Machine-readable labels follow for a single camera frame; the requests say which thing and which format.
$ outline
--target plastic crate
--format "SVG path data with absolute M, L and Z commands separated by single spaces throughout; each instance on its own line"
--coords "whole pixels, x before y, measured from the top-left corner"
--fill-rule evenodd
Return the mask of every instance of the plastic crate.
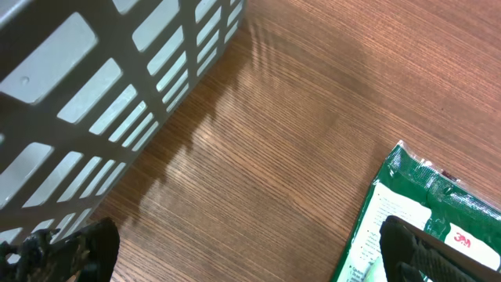
M 245 2 L 2 2 L 0 240 L 78 230 L 224 52 Z

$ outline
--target wooden surface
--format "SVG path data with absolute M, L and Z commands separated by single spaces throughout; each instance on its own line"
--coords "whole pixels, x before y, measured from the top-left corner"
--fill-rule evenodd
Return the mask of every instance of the wooden surface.
M 114 280 L 328 281 L 400 139 L 501 204 L 500 15 L 496 0 L 250 0 L 94 215 L 120 226 Z

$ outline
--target white label on green package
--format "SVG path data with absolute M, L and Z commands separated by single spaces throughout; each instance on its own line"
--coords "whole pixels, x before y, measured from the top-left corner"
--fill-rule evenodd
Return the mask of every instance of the white label on green package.
M 496 251 L 486 243 L 473 237 L 473 235 L 451 223 L 451 231 L 445 238 L 445 243 L 457 251 L 464 253 L 470 258 L 480 262 L 484 266 L 497 270 L 501 258 Z
M 423 230 L 431 210 L 377 183 L 338 282 L 363 282 L 371 265 L 381 256 L 379 229 L 389 215 L 396 215 Z

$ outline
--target green plastic bag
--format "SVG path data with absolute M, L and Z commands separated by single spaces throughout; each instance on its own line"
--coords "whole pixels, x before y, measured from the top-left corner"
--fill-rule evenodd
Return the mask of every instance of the green plastic bag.
M 388 215 L 501 270 L 501 212 L 400 141 L 370 184 L 332 282 L 381 280 L 379 228 Z

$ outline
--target wooden table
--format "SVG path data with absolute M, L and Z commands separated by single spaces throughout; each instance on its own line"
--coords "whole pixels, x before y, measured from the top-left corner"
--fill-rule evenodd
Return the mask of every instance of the wooden table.
M 328 281 L 400 139 L 501 206 L 499 15 L 495 0 L 250 0 L 94 214 L 120 227 L 114 280 Z

